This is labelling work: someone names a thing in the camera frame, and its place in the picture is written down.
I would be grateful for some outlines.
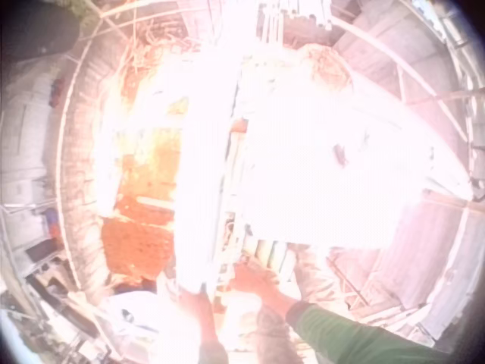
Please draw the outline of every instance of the green shirt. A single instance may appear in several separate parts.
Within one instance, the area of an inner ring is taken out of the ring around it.
[[[317,353],[335,364],[445,363],[448,354],[416,344],[383,328],[375,328],[298,302],[286,321]],[[227,364],[219,343],[201,347],[200,364]]]

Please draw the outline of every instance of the green sleeve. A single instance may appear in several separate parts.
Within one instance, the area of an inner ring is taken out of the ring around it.
[[[335,364],[421,364],[448,359],[445,353],[383,328],[359,324],[315,305],[299,304],[290,310],[286,320],[315,351]]]

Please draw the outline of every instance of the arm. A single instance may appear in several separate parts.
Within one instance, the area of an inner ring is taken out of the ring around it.
[[[442,363],[448,356],[383,328],[366,326],[316,305],[299,302],[286,314],[296,333],[334,363]]]
[[[199,294],[183,291],[180,295],[182,306],[199,321],[201,344],[199,364],[228,364],[227,353],[217,338],[211,301],[203,290]]]
[[[336,364],[438,363],[447,355],[382,328],[359,324],[310,303],[283,295],[244,265],[236,266],[233,287],[258,294],[296,333]]]

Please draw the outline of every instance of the metal rod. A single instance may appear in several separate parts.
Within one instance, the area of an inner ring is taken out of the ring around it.
[[[130,20],[130,21],[127,21],[125,23],[118,24],[117,28],[121,29],[121,28],[124,28],[124,27],[128,27],[129,25],[131,25],[133,23],[139,23],[140,21],[150,20],[150,19],[153,19],[153,18],[156,18],[156,17],[164,17],[164,16],[168,16],[168,15],[187,13],[187,12],[191,12],[191,11],[207,11],[207,8],[187,8],[187,9],[165,11],[163,13],[158,13],[158,14],[151,14],[151,15],[147,15],[146,17],[139,17],[136,20]],[[96,38],[97,36],[103,36],[105,34],[111,33],[112,31],[113,31],[112,28],[106,29],[106,30],[103,30],[101,32],[98,32],[95,35],[88,36],[86,38],[81,38],[81,39],[79,39],[79,42],[82,42],[83,40],[91,40],[93,38]]]
[[[133,66],[135,67],[135,74],[138,74],[138,67],[136,66],[136,9],[133,9]]]
[[[361,292],[355,288],[355,286],[352,284],[351,281],[343,274],[343,272],[339,269],[339,267],[336,266],[334,262],[332,262],[331,259],[327,258],[327,263],[328,265],[335,271],[336,275],[339,276],[341,279],[343,279],[349,287],[357,293],[357,298],[360,299],[366,306],[369,306],[369,302],[365,299],[364,296],[362,296]]]
[[[84,2],[86,3],[86,5],[88,5],[88,8],[90,8],[91,10],[93,10],[101,19],[102,19],[102,11],[96,6],[94,5],[91,0],[84,0]],[[113,29],[116,31],[116,33],[118,33],[123,39],[125,40],[128,40],[128,37],[125,33],[123,33],[120,28],[118,28],[118,26],[113,23],[113,21],[111,19],[106,19],[106,23]]]
[[[96,25],[95,29],[93,30],[92,34],[95,35],[97,34],[99,28],[103,24],[103,20],[100,20],[98,24]],[[62,109],[62,115],[61,115],[61,125],[59,126],[59,138],[58,138],[58,145],[57,145],[57,155],[56,155],[56,161],[55,161],[55,193],[57,197],[57,208],[58,208],[58,215],[59,215],[59,227],[61,230],[61,236],[64,241],[64,248],[66,250],[67,258],[69,259],[69,266],[70,270],[73,273],[74,281],[76,282],[76,286],[79,290],[82,291],[81,288],[81,283],[79,276],[77,275],[76,267],[74,266],[74,261],[73,261],[73,253],[70,251],[69,244],[67,243],[67,233],[65,229],[65,222],[64,222],[64,214],[63,214],[63,209],[62,209],[62,198],[61,198],[61,163],[62,163],[62,146],[64,144],[64,129],[66,127],[66,120],[67,120],[67,113],[69,110],[69,105],[70,105],[70,98],[73,95],[74,92],[74,85],[76,83],[77,77],[80,74],[81,67],[83,65],[83,62],[91,48],[92,45],[92,39],[88,41],[86,46],[84,47],[83,53],[81,54],[79,63],[76,66],[76,69],[74,70],[72,79],[70,80],[69,88],[67,89],[67,96],[66,96],[66,102],[64,103],[64,107]],[[111,340],[108,338],[106,335],[105,331],[103,330],[102,326],[99,324],[99,321],[94,318],[93,323],[95,324],[96,328],[98,329],[103,341],[109,346],[111,349],[113,355],[115,358],[122,358],[116,347],[113,345]]]
[[[404,85],[404,74],[402,72],[402,68],[397,64],[397,79],[399,81],[399,93],[401,94],[401,101],[406,102],[406,91]]]
[[[111,15],[123,13],[132,9],[142,8],[151,4],[157,4],[159,2],[173,2],[173,0],[138,0],[134,2],[129,2],[125,5],[121,5],[108,11],[102,12],[100,18],[103,19],[105,17],[110,17]]]
[[[354,13],[351,13],[350,11],[348,11],[348,10],[346,10],[344,8],[341,8],[340,6],[337,6],[337,5],[334,5],[334,4],[330,4],[330,6],[332,8],[334,8],[335,10],[337,10],[339,13],[345,14],[348,17],[351,17],[352,19],[356,19],[357,18],[357,15],[355,15]]]
[[[426,82],[426,80],[408,63],[406,62],[400,55],[392,51],[387,45],[382,43],[380,40],[374,38],[367,34],[364,30],[357,28],[354,25],[347,23],[346,21],[339,19],[338,17],[332,17],[332,24],[342,28],[343,30],[357,36],[358,38],[364,40],[365,42],[372,45],[374,48],[380,50],[382,53],[387,55],[391,58],[395,63],[397,63],[409,76],[411,76],[417,83],[421,85],[429,94],[432,96],[437,96],[436,91],[431,87],[431,85]],[[458,135],[465,141],[468,141],[468,138],[465,132],[460,127],[460,124],[453,116],[452,112],[449,110],[448,106],[443,101],[438,100],[438,106],[443,111],[443,114],[451,121],[453,127],[456,129]]]
[[[446,95],[431,96],[425,99],[410,101],[407,102],[406,105],[418,105],[425,102],[434,102],[439,100],[449,101],[457,99],[467,99],[469,97],[485,97],[485,87],[481,87],[480,89],[460,89],[459,91],[447,93]]]

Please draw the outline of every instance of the hand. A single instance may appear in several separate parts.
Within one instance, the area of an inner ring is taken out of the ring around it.
[[[205,288],[203,287],[197,294],[180,289],[179,303],[182,309],[199,321],[202,342],[217,341],[212,303]]]
[[[277,290],[276,285],[271,281],[272,272],[262,267],[256,269],[246,264],[236,263],[234,272],[236,277],[230,282],[230,287],[234,290],[255,293],[261,298]]]

